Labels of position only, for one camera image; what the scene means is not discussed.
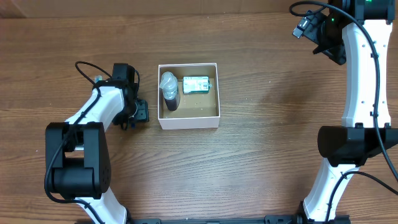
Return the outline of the dark bottle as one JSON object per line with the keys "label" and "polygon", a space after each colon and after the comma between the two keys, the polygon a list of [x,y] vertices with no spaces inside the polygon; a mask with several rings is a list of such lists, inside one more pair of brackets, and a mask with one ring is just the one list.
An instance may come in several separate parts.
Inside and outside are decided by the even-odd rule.
{"label": "dark bottle", "polygon": [[172,72],[165,72],[161,76],[159,88],[169,111],[177,110],[180,103],[180,93],[178,91],[178,80]]}

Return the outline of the green soap bar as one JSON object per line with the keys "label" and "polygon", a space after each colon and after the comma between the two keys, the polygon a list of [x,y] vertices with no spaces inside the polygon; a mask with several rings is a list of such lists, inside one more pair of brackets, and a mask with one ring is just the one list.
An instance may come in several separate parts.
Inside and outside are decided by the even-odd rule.
{"label": "green soap bar", "polygon": [[213,86],[209,77],[183,77],[183,93],[208,93]]}

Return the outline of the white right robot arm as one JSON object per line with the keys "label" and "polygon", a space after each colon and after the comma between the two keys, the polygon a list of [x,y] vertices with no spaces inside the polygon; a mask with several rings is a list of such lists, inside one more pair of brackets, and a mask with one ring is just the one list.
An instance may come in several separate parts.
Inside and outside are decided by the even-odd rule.
{"label": "white right robot arm", "polygon": [[345,110],[340,126],[322,126],[317,145],[323,160],[297,223],[348,223],[336,208],[349,180],[366,161],[397,144],[386,97],[387,47],[395,18],[394,1],[328,1],[301,15],[294,36],[316,44],[346,65]]}

